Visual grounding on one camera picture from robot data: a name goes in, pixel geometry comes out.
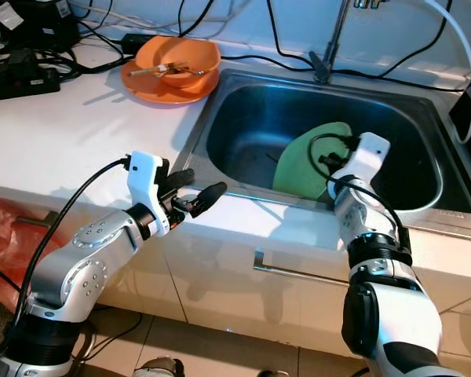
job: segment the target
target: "tiled floor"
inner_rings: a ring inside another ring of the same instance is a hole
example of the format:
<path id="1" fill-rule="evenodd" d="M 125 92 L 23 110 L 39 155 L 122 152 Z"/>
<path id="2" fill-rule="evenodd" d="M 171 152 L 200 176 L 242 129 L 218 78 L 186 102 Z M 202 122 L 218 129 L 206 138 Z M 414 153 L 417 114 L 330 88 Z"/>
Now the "tiled floor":
<path id="1" fill-rule="evenodd" d="M 98 343 L 134 326 L 139 315 L 108 309 L 93 312 L 90 319 Z M 81 345 L 82 337 L 75 349 Z M 366 366 L 362 360 L 143 315 L 134 331 L 106 347 L 76 376 L 130 377 L 136 367 L 159 356 L 181 359 L 186 377 L 257 377 L 265 369 L 290 377 L 349 377 Z"/>

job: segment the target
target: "orange bowl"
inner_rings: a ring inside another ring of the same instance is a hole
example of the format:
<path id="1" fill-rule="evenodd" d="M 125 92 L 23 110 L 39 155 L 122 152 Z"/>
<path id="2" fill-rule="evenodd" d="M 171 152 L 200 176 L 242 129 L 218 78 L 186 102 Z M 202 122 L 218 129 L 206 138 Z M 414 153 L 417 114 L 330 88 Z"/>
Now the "orange bowl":
<path id="1" fill-rule="evenodd" d="M 216 44 L 195 39 L 162 37 L 158 35 L 140 48 L 136 64 L 140 68 L 151 68 L 159 64 L 188 62 L 189 71 L 204 71 L 204 75 L 220 65 L 220 51 Z M 186 88 L 197 84 L 204 75 L 178 73 L 164 75 L 161 80 L 176 88 Z"/>

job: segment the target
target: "robotic arm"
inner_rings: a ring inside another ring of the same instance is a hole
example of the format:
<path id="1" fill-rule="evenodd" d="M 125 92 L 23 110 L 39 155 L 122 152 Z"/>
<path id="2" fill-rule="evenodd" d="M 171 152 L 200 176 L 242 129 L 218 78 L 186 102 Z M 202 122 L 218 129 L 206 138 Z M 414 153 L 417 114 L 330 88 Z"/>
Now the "robotic arm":
<path id="1" fill-rule="evenodd" d="M 406 229 L 398 229 L 375 198 L 345 185 L 373 192 L 369 182 L 389 148 L 385 139 L 362 134 L 348 163 L 328 182 L 351 269 L 342 336 L 374 377 L 461 376 L 438 361 L 440 315 L 411 268 Z"/>
<path id="2" fill-rule="evenodd" d="M 133 206 L 81 228 L 71 242 L 35 268 L 26 313 L 5 352 L 0 377 L 59 377 L 71 367 L 71 351 L 110 278 L 153 236 L 165 236 L 209 209 L 227 189 L 220 182 L 193 201 L 177 197 L 192 183 L 193 170 L 168 176 L 169 162 L 142 152 L 130 158 L 128 187 Z"/>

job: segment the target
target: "faucet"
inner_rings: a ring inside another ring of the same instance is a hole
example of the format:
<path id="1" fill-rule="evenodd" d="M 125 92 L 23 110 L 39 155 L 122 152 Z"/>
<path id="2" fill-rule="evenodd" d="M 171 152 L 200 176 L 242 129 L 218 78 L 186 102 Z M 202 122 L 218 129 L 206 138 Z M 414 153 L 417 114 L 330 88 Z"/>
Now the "faucet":
<path id="1" fill-rule="evenodd" d="M 333 63 L 335 62 L 335 57 L 338 50 L 338 40 L 340 39 L 340 34 L 344 26 L 350 1 L 351 0 L 342 0 L 340 10 L 338 11 L 337 22 L 335 23 L 335 28 L 333 30 L 333 36 L 328 42 L 323 59 L 321 60 L 314 51 L 309 52 L 312 65 L 316 71 L 314 74 L 314 79 L 319 83 L 326 84 L 330 81 L 331 69 L 333 67 Z M 353 5 L 354 8 L 367 9 L 371 4 L 372 9 L 378 9 L 378 6 L 381 2 L 388 1 L 389 0 L 354 0 Z"/>

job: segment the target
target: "red plastic bag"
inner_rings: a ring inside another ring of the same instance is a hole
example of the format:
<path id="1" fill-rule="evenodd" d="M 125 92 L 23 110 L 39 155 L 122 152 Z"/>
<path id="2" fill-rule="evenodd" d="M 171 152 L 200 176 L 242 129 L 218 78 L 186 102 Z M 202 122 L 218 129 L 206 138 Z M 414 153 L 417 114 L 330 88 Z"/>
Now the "red plastic bag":
<path id="1" fill-rule="evenodd" d="M 21 286 L 31 256 L 47 233 L 46 228 L 16 221 L 18 216 L 31 214 L 0 200 L 0 302 L 12 312 L 18 296 L 13 285 Z M 60 243 L 53 237 L 41 259 L 59 247 Z"/>

